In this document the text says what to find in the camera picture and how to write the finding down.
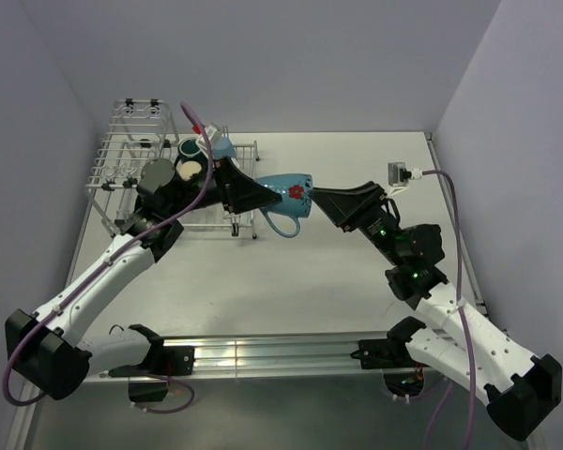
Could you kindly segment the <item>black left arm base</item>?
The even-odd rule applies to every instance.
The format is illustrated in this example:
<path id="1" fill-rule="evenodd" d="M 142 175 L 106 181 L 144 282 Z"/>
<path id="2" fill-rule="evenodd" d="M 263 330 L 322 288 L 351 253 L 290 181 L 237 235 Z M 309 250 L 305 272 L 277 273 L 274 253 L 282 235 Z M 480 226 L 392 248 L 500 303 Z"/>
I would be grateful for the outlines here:
<path id="1" fill-rule="evenodd" d="M 177 377 L 193 372 L 195 349 L 192 346 L 163 346 L 147 357 L 138 366 L 123 366 L 111 369 L 108 375 L 114 378 L 147 376 L 148 374 Z"/>

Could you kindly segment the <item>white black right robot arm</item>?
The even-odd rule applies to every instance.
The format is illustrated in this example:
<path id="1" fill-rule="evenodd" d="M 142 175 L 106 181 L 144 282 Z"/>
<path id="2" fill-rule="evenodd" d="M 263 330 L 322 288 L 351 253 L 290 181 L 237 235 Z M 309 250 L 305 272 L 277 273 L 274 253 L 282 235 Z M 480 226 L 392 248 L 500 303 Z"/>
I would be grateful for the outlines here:
<path id="1" fill-rule="evenodd" d="M 445 257 L 437 224 L 400 225 L 396 203 L 376 183 L 314 188 L 310 197 L 345 233 L 361 232 L 391 263 L 385 276 L 413 315 L 352 356 L 363 368 L 421 363 L 468 389 L 493 422 L 522 442 L 561 401 L 562 366 L 537 356 L 466 302 L 438 268 Z"/>

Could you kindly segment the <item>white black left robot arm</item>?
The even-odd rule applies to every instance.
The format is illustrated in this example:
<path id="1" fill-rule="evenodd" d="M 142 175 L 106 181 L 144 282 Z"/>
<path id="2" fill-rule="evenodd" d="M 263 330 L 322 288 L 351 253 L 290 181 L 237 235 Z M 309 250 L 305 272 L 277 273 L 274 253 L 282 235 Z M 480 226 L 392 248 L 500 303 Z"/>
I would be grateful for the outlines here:
<path id="1" fill-rule="evenodd" d="M 18 372 L 55 400 L 74 392 L 82 381 L 110 369 L 127 367 L 143 374 L 160 370 L 163 338 L 134 324 L 117 335 L 93 342 L 84 334 L 120 292 L 157 263 L 183 232 L 179 218 L 212 204 L 243 213 L 280 203 L 281 194 L 243 173 L 228 157 L 208 162 L 203 173 L 184 179 L 166 158 L 147 162 L 136 187 L 137 205 L 120 234 L 102 255 L 55 298 L 28 314 L 18 309 L 7 319 L 8 362 L 3 394 Z"/>

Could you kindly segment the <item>blue white ceramic mug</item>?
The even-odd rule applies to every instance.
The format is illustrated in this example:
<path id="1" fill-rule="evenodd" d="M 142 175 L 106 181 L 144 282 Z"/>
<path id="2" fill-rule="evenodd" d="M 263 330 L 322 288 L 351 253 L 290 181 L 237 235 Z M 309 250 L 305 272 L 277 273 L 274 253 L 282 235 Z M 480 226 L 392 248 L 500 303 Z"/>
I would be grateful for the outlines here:
<path id="1" fill-rule="evenodd" d="M 312 176 L 306 173 L 274 174 L 256 178 L 255 181 L 281 195 L 280 202 L 260 209 L 266 223 L 283 238 L 297 237 L 300 233 L 299 220 L 307 218 L 312 210 Z M 271 219 L 272 214 L 292 219 L 295 229 L 292 232 L 282 231 Z"/>

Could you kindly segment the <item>light blue plastic cup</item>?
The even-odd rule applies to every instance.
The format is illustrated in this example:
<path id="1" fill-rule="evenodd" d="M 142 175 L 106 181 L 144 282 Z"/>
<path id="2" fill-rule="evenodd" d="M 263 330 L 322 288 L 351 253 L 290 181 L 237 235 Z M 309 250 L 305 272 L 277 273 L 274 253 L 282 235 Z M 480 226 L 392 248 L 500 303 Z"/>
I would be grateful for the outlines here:
<path id="1" fill-rule="evenodd" d="M 236 148 L 226 136 L 221 136 L 212 146 L 212 153 L 215 159 L 236 158 Z"/>

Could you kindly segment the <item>stainless steel cup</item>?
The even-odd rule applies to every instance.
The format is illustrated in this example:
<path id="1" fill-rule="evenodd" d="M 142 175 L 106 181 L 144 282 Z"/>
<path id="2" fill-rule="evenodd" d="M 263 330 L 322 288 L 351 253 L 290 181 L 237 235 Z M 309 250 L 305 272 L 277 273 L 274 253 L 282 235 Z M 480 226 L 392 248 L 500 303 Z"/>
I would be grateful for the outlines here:
<path id="1" fill-rule="evenodd" d="M 198 161 L 189 160 L 179 162 L 176 165 L 176 171 L 183 181 L 189 181 L 192 177 L 200 175 L 203 172 L 203 166 Z"/>

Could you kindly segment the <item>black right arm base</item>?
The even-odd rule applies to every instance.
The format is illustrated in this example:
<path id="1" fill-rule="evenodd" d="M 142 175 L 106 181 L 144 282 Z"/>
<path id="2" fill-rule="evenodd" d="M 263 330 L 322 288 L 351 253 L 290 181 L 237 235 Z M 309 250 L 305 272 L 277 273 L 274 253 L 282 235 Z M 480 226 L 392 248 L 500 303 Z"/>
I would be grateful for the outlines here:
<path id="1" fill-rule="evenodd" d="M 406 342 L 396 337 L 362 339 L 350 357 L 359 361 L 363 370 L 426 367 L 426 364 L 413 359 L 406 349 Z"/>

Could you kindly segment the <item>dark green ceramic mug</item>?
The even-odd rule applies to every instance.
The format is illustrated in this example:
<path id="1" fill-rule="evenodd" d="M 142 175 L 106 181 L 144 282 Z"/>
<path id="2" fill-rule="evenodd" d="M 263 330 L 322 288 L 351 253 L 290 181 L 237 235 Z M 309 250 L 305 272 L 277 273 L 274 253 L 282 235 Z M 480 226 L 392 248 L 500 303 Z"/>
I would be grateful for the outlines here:
<path id="1" fill-rule="evenodd" d="M 187 138 L 177 147 L 177 157 L 181 160 L 204 159 L 205 153 L 196 143 L 195 138 Z"/>

